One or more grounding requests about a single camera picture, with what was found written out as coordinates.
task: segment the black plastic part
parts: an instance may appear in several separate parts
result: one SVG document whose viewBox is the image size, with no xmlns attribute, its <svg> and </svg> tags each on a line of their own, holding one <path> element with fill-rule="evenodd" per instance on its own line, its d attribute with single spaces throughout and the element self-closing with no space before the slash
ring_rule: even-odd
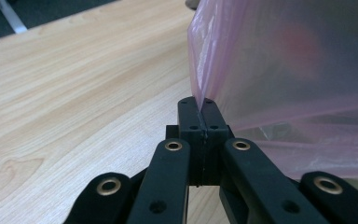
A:
<svg viewBox="0 0 358 224">
<path fill-rule="evenodd" d="M 165 127 L 165 139 L 179 138 L 179 125 L 167 125 Z"/>
<path fill-rule="evenodd" d="M 178 125 L 179 138 L 191 145 L 189 185 L 201 186 L 206 128 L 194 97 L 187 97 L 178 102 Z"/>
<path fill-rule="evenodd" d="M 186 141 L 172 138 L 159 143 L 127 223 L 185 223 L 189 161 Z"/>
<path fill-rule="evenodd" d="M 358 190 L 345 180 L 312 172 L 302 176 L 299 189 L 331 223 L 358 223 Z"/>
<path fill-rule="evenodd" d="M 137 175 L 131 177 L 133 198 L 136 198 L 136 195 L 138 194 L 138 191 L 139 191 L 139 188 L 141 187 L 142 181 L 144 181 L 146 171 L 147 171 L 147 168 L 143 169 L 143 171 L 139 172 Z"/>
<path fill-rule="evenodd" d="M 222 160 L 248 204 L 248 223 L 327 223 L 253 142 L 227 140 Z"/>
<path fill-rule="evenodd" d="M 205 99 L 201 115 L 205 123 L 205 159 L 203 163 L 202 185 L 219 185 L 221 164 L 219 149 L 223 148 L 229 137 L 229 130 L 216 103 Z"/>
<path fill-rule="evenodd" d="M 225 208 L 229 223 L 246 223 L 249 215 L 249 208 L 243 198 L 238 195 L 220 187 L 219 190 L 220 201 Z"/>
<path fill-rule="evenodd" d="M 289 178 L 289 177 L 287 177 L 287 179 L 289 179 L 289 181 L 296 187 L 296 189 L 299 188 L 300 183 L 298 183 L 298 181 L 295 181 L 294 179 Z"/>
<path fill-rule="evenodd" d="M 185 98 L 178 103 L 178 118 L 179 138 L 192 147 L 190 185 L 219 185 L 219 148 L 229 132 L 216 103 L 205 99 L 200 112 L 194 97 Z M 167 126 L 167 132 L 174 134 L 174 127 Z"/>
<path fill-rule="evenodd" d="M 109 178 L 116 178 L 120 187 L 116 193 L 103 196 L 98 193 L 97 188 Z M 131 202 L 131 181 L 127 176 L 115 173 L 99 175 L 78 196 L 64 223 L 123 223 L 130 211 Z"/>
</svg>

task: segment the wood grain surface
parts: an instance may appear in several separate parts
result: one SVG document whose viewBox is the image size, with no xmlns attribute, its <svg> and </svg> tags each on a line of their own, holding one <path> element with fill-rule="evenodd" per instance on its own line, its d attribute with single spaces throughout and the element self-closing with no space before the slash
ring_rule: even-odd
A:
<svg viewBox="0 0 358 224">
<path fill-rule="evenodd" d="M 0 39 L 0 223 L 62 223 L 97 175 L 150 162 L 191 95 L 184 1 L 123 0 Z M 225 223 L 217 188 L 190 223 Z"/>
</svg>

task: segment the pink plastic bag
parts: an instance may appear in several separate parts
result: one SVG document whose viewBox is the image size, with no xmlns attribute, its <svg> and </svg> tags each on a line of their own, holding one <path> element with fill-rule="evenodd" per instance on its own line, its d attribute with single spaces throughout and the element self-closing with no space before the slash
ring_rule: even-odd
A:
<svg viewBox="0 0 358 224">
<path fill-rule="evenodd" d="M 358 177 L 358 1 L 202 0 L 188 43 L 236 136 L 292 178 Z"/>
</svg>

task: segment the screw hole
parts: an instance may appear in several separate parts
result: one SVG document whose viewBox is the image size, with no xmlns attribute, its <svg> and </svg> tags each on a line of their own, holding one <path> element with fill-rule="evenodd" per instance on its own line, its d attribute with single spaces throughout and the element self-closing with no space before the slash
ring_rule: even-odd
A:
<svg viewBox="0 0 358 224">
<path fill-rule="evenodd" d="M 237 150 L 248 150 L 251 148 L 251 145 L 242 141 L 236 141 L 232 144 L 232 146 L 234 146 Z"/>
<path fill-rule="evenodd" d="M 163 201 L 152 202 L 149 206 L 149 210 L 154 214 L 160 214 L 167 209 L 167 204 Z"/>
<path fill-rule="evenodd" d="M 297 214 L 300 212 L 300 207 L 296 203 L 288 200 L 282 203 L 282 208 L 284 211 L 292 214 Z"/>
<path fill-rule="evenodd" d="M 102 196 L 112 195 L 121 188 L 121 182 L 115 177 L 109 177 L 100 182 L 97 192 Z"/>
<path fill-rule="evenodd" d="M 116 187 L 115 182 L 106 182 L 102 185 L 103 190 L 111 190 L 114 189 L 115 187 Z"/>
<path fill-rule="evenodd" d="M 343 191 L 342 187 L 336 183 L 336 181 L 324 176 L 315 177 L 313 183 L 318 189 L 329 194 L 341 194 Z"/>
<path fill-rule="evenodd" d="M 178 142 L 169 142 L 165 145 L 165 148 L 167 148 L 169 151 L 177 151 L 182 148 L 182 144 Z"/>
</svg>

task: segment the brass grommet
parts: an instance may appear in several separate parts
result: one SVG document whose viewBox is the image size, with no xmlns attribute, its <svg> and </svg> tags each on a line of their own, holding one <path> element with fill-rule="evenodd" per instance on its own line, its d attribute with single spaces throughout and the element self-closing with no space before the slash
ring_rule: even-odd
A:
<svg viewBox="0 0 358 224">
<path fill-rule="evenodd" d="M 115 177 L 108 177 L 103 179 L 97 187 L 97 192 L 102 196 L 108 196 L 116 193 L 121 188 L 121 182 Z"/>
<path fill-rule="evenodd" d="M 232 143 L 232 146 L 236 148 L 237 150 L 248 150 L 251 148 L 251 145 L 248 143 L 245 143 L 243 141 L 235 141 Z"/>
<path fill-rule="evenodd" d="M 167 148 L 169 151 L 177 151 L 182 148 L 182 144 L 180 142 L 169 142 L 165 144 L 165 148 Z"/>
<path fill-rule="evenodd" d="M 326 182 L 332 186 L 332 188 L 329 188 L 323 184 L 323 182 Z M 336 183 L 336 181 L 324 177 L 324 176 L 317 176 L 313 179 L 313 183 L 318 187 L 318 189 L 321 189 L 322 191 L 330 194 L 341 194 L 343 189 L 342 187 Z"/>
</svg>

